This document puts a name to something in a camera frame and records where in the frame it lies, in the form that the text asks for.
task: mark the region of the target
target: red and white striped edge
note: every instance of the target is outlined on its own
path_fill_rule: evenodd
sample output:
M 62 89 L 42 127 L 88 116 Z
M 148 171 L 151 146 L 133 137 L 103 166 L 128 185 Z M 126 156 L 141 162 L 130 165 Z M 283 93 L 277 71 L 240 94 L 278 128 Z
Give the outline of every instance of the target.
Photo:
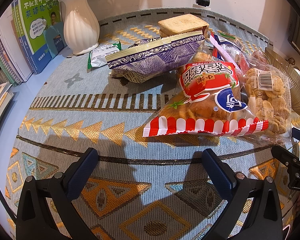
M 188 118 L 175 119 L 174 117 L 165 116 L 155 117 L 143 129 L 143 137 L 157 136 L 157 135 L 171 135 L 180 133 L 198 134 L 207 133 L 215 136 L 242 136 L 268 129 L 268 120 L 260 121 L 257 117 L 255 119 L 248 118 L 226 121 L 213 121 L 212 119 L 194 120 Z

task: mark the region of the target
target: blue oval logo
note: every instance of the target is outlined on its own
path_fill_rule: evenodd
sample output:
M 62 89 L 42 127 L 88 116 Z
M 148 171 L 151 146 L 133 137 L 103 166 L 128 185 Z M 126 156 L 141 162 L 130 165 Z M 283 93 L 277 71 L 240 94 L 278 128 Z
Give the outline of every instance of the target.
M 215 95 L 214 100 L 222 110 L 228 113 L 237 112 L 248 107 L 245 103 L 234 98 L 231 88 L 220 90 Z

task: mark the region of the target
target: red snack package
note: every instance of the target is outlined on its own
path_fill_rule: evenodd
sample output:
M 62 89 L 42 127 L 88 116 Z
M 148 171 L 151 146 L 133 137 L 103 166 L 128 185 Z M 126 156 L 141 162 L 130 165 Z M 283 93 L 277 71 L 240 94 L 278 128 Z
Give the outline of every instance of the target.
M 242 136 L 263 131 L 240 101 L 240 83 L 230 62 L 190 63 L 179 70 L 177 94 L 143 130 L 143 137 L 178 133 Z

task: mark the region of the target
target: black cable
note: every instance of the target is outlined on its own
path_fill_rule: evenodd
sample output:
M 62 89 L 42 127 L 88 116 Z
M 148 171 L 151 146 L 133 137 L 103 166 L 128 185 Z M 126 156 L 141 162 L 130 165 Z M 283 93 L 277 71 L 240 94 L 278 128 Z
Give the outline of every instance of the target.
M 6 200 L 4 199 L 4 196 L 2 195 L 2 192 L 0 190 L 0 201 L 4 207 L 4 209 L 6 210 L 6 212 L 8 213 L 9 217 L 11 217 L 12 221 L 14 223 L 16 223 L 17 218 L 15 217 L 14 212 L 11 210 L 11 208 L 9 207 L 8 203 L 6 202 Z

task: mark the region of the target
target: white cloud graphic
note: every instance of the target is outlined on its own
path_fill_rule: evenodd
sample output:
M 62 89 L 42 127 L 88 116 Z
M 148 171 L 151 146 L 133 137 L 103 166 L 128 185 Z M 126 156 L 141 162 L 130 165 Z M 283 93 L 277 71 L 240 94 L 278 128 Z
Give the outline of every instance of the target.
M 38 19 L 34 20 L 30 25 L 31 39 L 35 39 L 36 37 L 39 37 L 43 33 L 46 26 L 47 26 L 46 19 L 38 18 Z

